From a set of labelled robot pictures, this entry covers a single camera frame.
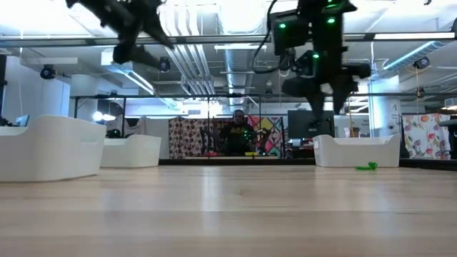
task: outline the person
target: person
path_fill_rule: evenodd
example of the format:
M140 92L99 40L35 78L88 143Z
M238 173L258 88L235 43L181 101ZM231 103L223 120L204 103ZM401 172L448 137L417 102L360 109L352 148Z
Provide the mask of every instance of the person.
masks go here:
M251 143L256 142L256 137L252 138L254 128L245 122L244 112L236 110L233 113L233 121L222 128L220 138L226 146L226 155L244 156L250 152Z

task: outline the security camera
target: security camera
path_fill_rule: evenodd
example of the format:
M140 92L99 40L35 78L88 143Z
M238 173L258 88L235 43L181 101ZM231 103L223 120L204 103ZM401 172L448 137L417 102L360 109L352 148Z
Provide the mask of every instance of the security camera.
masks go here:
M42 79L55 79L56 78L56 70L54 69L54 65L52 65L52 64L44 64L44 67L40 72L40 77Z
M159 61L159 70L162 73L169 72L171 68L171 64L168 58L161 57Z

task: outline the computer screen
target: computer screen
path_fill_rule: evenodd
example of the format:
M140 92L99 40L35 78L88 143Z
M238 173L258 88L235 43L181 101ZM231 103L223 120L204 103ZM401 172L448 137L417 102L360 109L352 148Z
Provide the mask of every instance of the computer screen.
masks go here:
M312 111L288 111L288 137L313 138L319 135L335 136L334 112L324 111L322 118L316 120Z
M30 115L24 115L16 118L16 126L27 126Z

